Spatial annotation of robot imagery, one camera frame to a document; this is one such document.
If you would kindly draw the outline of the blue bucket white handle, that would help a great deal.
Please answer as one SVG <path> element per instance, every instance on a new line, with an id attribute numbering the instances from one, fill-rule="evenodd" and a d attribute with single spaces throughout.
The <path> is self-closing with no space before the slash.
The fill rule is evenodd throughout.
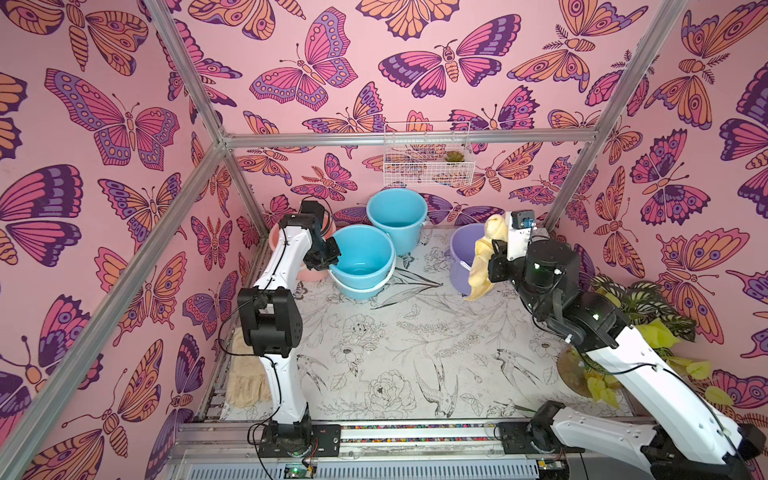
<path id="1" fill-rule="evenodd" d="M 396 251 L 390 236 L 373 226 L 350 225 L 332 239 L 340 255 L 329 275 L 340 292 L 353 300 L 377 295 L 395 270 Z"/>

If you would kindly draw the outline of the yellow microfiber cloth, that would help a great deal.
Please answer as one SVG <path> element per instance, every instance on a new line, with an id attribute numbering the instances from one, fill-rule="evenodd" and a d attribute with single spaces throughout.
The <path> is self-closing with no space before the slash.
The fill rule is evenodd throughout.
<path id="1" fill-rule="evenodd" d="M 468 284 L 471 287 L 468 301 L 477 300 L 489 293 L 494 284 L 489 277 L 489 262 L 494 254 L 493 241 L 508 239 L 508 226 L 503 215 L 489 217 L 483 230 L 483 236 L 475 242 L 474 258 L 471 265 Z"/>

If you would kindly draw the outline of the purple plastic bucket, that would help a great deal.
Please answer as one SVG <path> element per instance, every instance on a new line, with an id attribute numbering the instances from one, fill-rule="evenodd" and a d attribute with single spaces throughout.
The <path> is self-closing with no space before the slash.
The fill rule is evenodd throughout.
<path id="1" fill-rule="evenodd" d="M 474 258 L 475 242 L 483 236 L 483 230 L 484 224 L 465 225 L 458 228 L 450 240 L 450 281 L 466 300 L 471 291 L 468 277 Z"/>

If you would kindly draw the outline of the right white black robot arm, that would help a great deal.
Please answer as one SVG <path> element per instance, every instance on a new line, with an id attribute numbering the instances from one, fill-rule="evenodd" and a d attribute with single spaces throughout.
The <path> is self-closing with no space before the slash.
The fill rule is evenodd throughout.
<path id="1" fill-rule="evenodd" d="M 579 287 L 579 256 L 552 239 L 495 240 L 491 282 L 510 282 L 534 320 L 541 320 L 575 350 L 617 378 L 652 415 L 632 425 L 581 413 L 548 401 L 528 425 L 533 445 L 599 453 L 655 479 L 748 479 L 747 466 L 766 437 L 736 423 L 699 396 L 603 295 Z"/>

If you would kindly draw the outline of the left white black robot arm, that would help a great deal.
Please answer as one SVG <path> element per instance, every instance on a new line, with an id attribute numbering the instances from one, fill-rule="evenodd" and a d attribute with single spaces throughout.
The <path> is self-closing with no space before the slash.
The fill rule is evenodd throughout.
<path id="1" fill-rule="evenodd" d="M 263 273 L 237 295 L 243 340 L 265 370 L 272 401 L 272 413 L 261 424 L 260 454 L 306 458 L 318 444 L 300 386 L 303 320 L 294 290 L 303 266 L 322 271 L 338 262 L 336 241 L 325 238 L 326 217 L 325 207 L 309 199 L 297 213 L 283 216 L 277 223 L 278 246 Z"/>

